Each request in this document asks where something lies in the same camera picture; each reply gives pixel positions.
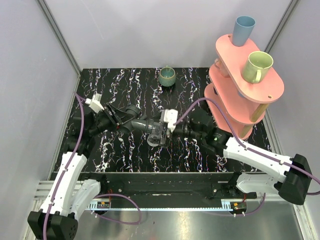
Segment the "dark grey pipe tee fitting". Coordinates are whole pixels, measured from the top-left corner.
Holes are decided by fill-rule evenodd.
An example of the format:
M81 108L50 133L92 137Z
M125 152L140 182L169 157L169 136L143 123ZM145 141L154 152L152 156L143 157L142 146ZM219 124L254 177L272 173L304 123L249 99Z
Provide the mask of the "dark grey pipe tee fitting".
M146 115L140 115L141 110L135 105L129 105L124 113L128 114L128 119L119 126L119 132L128 134L133 130L140 130L147 134L158 134L163 130L159 122L149 119Z

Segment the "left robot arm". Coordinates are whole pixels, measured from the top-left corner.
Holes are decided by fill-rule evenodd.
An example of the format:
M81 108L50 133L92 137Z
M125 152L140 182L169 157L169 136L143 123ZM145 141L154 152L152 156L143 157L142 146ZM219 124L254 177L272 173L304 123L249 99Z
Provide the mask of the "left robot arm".
M94 197L103 198L108 186L102 178L84 181L84 186L74 191L80 173L95 146L95 137L108 130L124 130L137 118L140 109L134 105L120 110L111 104L97 111L80 107L73 116L73 129L67 138L61 164L45 201L37 211L31 211L27 222L38 240L72 240L79 219Z

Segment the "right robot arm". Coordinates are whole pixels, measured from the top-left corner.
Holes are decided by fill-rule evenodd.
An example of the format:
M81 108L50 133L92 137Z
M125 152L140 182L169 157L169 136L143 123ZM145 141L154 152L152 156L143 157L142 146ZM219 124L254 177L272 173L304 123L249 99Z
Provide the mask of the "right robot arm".
M233 159L260 170L259 173L235 173L227 185L228 195L239 198L244 193L277 194L294 205L303 205L311 183L312 172L305 156L294 157L264 150L213 125L207 113L198 109L194 120L178 122L178 111L165 109L160 121L167 136L181 136L198 141L208 153Z

